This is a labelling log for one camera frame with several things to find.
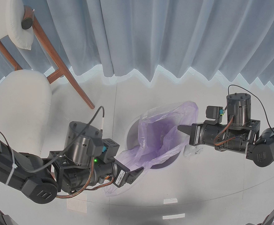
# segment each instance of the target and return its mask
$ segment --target white upholstery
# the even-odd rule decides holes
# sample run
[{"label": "white upholstery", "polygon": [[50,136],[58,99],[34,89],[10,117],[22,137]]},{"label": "white upholstery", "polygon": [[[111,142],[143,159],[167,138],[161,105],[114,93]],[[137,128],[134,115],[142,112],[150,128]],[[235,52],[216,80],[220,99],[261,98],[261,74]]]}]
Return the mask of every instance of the white upholstery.
[{"label": "white upholstery", "polygon": [[33,29],[22,29],[25,10],[22,0],[0,0],[0,39],[9,35],[19,48],[31,50]]},{"label": "white upholstery", "polygon": [[49,82],[37,71],[14,71],[1,82],[0,131],[15,151],[40,155],[51,100]]}]

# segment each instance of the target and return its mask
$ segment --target tile floor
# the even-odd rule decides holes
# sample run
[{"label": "tile floor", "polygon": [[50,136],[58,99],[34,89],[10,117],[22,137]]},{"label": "tile floor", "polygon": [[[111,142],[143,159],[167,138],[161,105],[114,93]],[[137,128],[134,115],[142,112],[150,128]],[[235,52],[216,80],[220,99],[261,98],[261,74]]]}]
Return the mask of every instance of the tile floor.
[{"label": "tile floor", "polygon": [[[219,72],[207,81],[189,69],[182,79],[177,79],[161,67],[150,83],[136,71],[120,78],[105,78],[99,66],[75,77],[95,107],[105,107],[103,137],[118,142],[119,152],[125,149],[124,136],[130,123],[144,111],[191,100],[198,105],[198,121],[202,122],[206,106],[225,106],[227,86],[231,84]],[[274,126],[274,87],[263,86],[258,79],[249,85],[241,75],[233,83],[244,86],[262,100],[269,122]],[[59,78],[51,87],[51,113],[41,157],[47,157],[50,150],[63,149],[69,122],[87,122],[95,112],[65,78]],[[240,90],[232,87],[230,92]],[[261,120],[261,131],[267,128],[262,107],[253,97],[252,118]],[[100,127],[100,116],[93,125]],[[3,184],[0,191],[5,195],[0,198],[0,207],[20,225],[28,224],[22,216],[24,213],[34,220],[31,224],[46,221],[47,224],[77,225],[245,225],[262,222],[274,208],[274,163],[259,168],[241,154],[220,153],[205,146],[200,154],[189,159],[181,153],[169,168],[150,170],[130,190],[115,197],[106,197],[98,190],[87,192],[79,201],[68,204],[65,200],[54,200],[47,205],[37,205]],[[177,203],[163,203],[164,199],[173,198]],[[175,214],[185,214],[185,217],[162,219]]]}]

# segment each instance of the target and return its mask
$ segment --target clear plastic piece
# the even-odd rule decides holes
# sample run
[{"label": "clear plastic piece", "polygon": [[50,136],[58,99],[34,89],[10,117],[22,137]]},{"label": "clear plastic piece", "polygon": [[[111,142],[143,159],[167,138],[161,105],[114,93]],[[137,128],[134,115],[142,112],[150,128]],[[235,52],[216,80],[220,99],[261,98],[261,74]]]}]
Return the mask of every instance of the clear plastic piece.
[{"label": "clear plastic piece", "polygon": [[190,136],[180,132],[177,126],[191,125],[196,122],[197,117],[198,107],[191,101],[156,107],[142,114],[138,125],[139,146],[125,150],[115,158],[131,171],[139,167],[144,167],[144,171],[132,185],[125,184],[121,188],[115,185],[105,187],[106,196],[112,197],[127,191],[137,184],[153,165],[165,162],[185,146],[184,153],[195,154],[200,148],[194,149],[190,146]]}]

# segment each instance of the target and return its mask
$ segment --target purple plastic bag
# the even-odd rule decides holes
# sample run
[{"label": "purple plastic bag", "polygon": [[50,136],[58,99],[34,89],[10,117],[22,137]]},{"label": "purple plastic bag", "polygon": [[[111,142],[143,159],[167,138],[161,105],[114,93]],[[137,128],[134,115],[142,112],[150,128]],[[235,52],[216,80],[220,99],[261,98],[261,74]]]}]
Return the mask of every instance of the purple plastic bag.
[{"label": "purple plastic bag", "polygon": [[185,145],[189,146],[190,136],[180,132],[177,126],[191,125],[196,122],[197,116],[198,107],[191,101],[156,107],[142,114],[138,125],[139,146],[125,150],[115,158],[131,171],[139,167],[144,167],[144,171],[132,185],[105,187],[106,196],[112,197],[129,190],[153,165],[164,163]]}]

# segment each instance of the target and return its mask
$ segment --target blue curtain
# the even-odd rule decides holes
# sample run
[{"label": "blue curtain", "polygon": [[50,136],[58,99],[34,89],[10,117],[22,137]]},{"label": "blue curtain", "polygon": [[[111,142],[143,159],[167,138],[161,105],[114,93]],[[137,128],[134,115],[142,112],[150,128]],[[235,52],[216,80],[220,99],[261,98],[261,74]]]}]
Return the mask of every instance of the blue curtain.
[{"label": "blue curtain", "polygon": [[[104,75],[157,65],[182,77],[191,66],[208,80],[219,70],[274,85],[274,0],[23,0],[68,67],[81,75],[97,64]],[[55,64],[34,40],[32,50],[2,39],[25,69]],[[12,71],[0,54],[0,79]]]}]

